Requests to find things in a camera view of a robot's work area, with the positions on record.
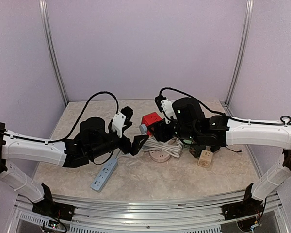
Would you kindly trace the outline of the dark green cube adapter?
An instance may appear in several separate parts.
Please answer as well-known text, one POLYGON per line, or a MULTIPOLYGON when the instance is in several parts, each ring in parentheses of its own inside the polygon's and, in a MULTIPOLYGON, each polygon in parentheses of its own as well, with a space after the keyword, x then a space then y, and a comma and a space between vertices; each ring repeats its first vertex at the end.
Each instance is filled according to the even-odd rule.
POLYGON ((198 159, 202 153, 202 150, 205 149, 206 149, 205 145, 191 145, 189 147, 189 152, 194 158, 198 159))

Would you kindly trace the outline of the pink round socket hub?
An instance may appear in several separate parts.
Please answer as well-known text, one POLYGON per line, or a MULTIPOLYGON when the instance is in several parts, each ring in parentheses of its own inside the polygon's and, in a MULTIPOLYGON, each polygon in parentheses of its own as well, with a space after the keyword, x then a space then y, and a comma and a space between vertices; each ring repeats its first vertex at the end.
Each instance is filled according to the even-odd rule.
POLYGON ((149 155, 153 161, 158 162, 158 163, 166 162, 171 157, 169 153, 162 150, 151 150, 149 152, 149 155))

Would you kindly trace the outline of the red cube socket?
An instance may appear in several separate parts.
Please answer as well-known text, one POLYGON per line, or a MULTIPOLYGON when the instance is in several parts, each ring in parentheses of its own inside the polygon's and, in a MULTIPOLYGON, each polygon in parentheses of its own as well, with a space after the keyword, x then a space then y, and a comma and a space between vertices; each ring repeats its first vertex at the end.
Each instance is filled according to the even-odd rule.
POLYGON ((152 135, 152 133, 148 130, 148 127, 161 120, 162 118, 156 112, 152 112, 143 116, 141 120, 141 125, 139 126, 141 134, 152 135))

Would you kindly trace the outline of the beige cube adapter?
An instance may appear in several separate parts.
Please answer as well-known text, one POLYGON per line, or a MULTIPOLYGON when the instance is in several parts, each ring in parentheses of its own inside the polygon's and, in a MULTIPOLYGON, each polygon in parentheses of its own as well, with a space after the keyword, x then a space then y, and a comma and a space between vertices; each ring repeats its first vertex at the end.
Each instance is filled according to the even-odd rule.
POLYGON ((208 168, 212 163, 213 152, 208 150, 202 150, 197 164, 200 167, 208 168))

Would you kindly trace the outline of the light blue power strip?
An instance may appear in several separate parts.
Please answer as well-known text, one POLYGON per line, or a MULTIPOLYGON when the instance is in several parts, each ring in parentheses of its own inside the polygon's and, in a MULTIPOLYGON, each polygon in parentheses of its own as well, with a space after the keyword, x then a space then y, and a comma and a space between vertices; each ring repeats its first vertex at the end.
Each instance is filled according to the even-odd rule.
POLYGON ((117 166, 117 159, 111 159, 110 161, 106 162, 94 178, 92 184, 90 185, 90 188, 96 192, 100 192, 111 177, 112 173, 117 168, 117 166))

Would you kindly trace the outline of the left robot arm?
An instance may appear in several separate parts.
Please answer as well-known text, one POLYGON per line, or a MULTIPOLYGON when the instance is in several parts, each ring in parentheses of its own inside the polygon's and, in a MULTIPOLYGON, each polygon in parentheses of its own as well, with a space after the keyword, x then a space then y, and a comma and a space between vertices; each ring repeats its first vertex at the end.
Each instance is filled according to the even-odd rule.
POLYGON ((124 131, 132 122, 124 120, 109 126, 105 131, 105 121, 91 117, 80 123, 79 133, 73 139, 43 140, 25 138, 14 134, 0 122, 0 181, 27 197, 30 202, 53 216, 58 212, 58 204, 53 201, 50 188, 37 183, 12 163, 13 159, 38 161, 64 168, 78 168, 96 158, 119 149, 124 154, 136 155, 149 139, 147 134, 137 135, 130 141, 124 131))

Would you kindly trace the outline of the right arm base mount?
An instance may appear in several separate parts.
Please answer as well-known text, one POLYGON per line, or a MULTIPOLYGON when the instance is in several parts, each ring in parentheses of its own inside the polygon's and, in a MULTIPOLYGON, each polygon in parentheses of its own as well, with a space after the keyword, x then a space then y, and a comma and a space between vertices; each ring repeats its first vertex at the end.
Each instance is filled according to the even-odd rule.
POLYGON ((232 220, 257 214, 263 210, 263 201, 255 200, 250 195, 240 202, 225 204, 221 207, 225 220, 232 220))

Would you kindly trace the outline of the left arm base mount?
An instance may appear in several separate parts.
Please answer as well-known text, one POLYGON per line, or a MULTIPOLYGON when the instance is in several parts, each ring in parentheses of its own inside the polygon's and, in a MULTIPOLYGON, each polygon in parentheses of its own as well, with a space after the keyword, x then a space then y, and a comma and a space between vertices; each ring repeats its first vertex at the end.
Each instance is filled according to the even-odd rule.
POLYGON ((43 199, 40 202, 33 203, 32 211, 58 220, 71 221, 75 206, 43 199))

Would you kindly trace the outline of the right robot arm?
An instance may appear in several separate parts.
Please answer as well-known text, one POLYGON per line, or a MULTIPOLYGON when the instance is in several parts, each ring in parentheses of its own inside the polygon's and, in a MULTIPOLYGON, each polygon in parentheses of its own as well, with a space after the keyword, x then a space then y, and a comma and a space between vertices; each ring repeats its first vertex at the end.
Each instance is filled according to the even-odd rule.
POLYGON ((220 148, 249 144, 283 149, 278 162, 247 187, 238 205, 242 215, 251 214, 269 193, 291 176, 291 116, 282 116, 279 121, 252 121, 214 112, 207 118, 202 111, 204 104, 192 97, 171 102, 159 95, 155 103, 164 118, 149 124, 147 130, 157 141, 167 142, 175 137, 199 146, 220 148))

